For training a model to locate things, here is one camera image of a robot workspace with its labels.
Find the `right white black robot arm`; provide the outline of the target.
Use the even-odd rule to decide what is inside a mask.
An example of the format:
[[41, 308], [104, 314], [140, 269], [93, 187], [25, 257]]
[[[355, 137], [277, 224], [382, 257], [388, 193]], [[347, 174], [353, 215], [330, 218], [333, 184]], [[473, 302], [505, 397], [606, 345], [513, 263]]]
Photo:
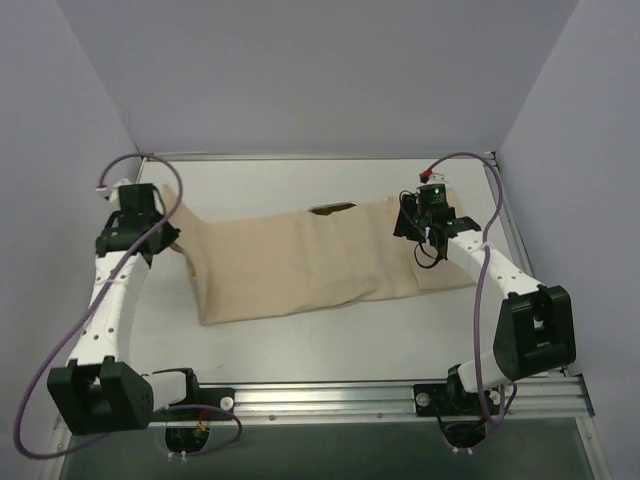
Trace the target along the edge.
[[[521, 271], [488, 242], [487, 229], [459, 216], [442, 183], [426, 184], [399, 195], [394, 235], [426, 244], [436, 252], [433, 269], [448, 261], [476, 285], [473, 307], [473, 359], [453, 368], [444, 400], [455, 412], [469, 411], [480, 392], [572, 364], [576, 341], [570, 295], [561, 286], [545, 286]], [[481, 303], [498, 301], [491, 349], [480, 346]]]

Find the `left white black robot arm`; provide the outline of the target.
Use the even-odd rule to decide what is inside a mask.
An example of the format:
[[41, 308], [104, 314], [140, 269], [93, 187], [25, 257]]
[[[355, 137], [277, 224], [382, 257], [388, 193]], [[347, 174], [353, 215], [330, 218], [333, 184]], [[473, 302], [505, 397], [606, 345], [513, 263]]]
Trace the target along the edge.
[[140, 374], [129, 364], [136, 306], [152, 260], [179, 236], [162, 220], [157, 192], [149, 183], [116, 188], [115, 210], [95, 242], [89, 317], [65, 366], [48, 374], [47, 389], [74, 435], [144, 429], [164, 408], [179, 419], [201, 409], [191, 370]]

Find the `beige cloth wrap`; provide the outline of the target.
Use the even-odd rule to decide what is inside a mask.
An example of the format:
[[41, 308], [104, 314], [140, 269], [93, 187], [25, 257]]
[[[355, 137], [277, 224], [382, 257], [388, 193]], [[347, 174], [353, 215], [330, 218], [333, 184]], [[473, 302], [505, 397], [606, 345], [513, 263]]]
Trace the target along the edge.
[[264, 319], [353, 302], [407, 298], [472, 285], [457, 265], [420, 268], [412, 242], [394, 236], [399, 201], [361, 203], [321, 216], [294, 211], [206, 222], [161, 189], [203, 326]]

